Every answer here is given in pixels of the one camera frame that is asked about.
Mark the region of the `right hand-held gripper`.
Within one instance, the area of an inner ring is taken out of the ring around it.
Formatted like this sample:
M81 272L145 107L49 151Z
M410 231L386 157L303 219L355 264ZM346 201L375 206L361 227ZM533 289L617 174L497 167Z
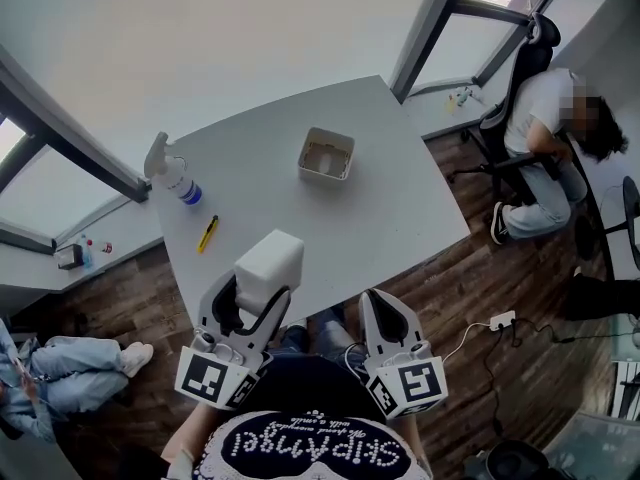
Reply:
M387 292L368 289L360 296L359 318L370 355L364 362L366 390L386 420L428 411L448 397L443 359L432 355L409 306ZM399 351L401 347L410 348Z

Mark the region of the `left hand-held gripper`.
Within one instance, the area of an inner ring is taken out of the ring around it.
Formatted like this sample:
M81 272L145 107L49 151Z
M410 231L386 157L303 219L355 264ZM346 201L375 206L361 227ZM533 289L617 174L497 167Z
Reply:
M191 345L182 347L174 383L177 392L218 410L238 410L256 387L273 361L265 349L291 302L290 288L282 287L247 327L236 295L233 270L203 295L198 322L206 331L198 328Z

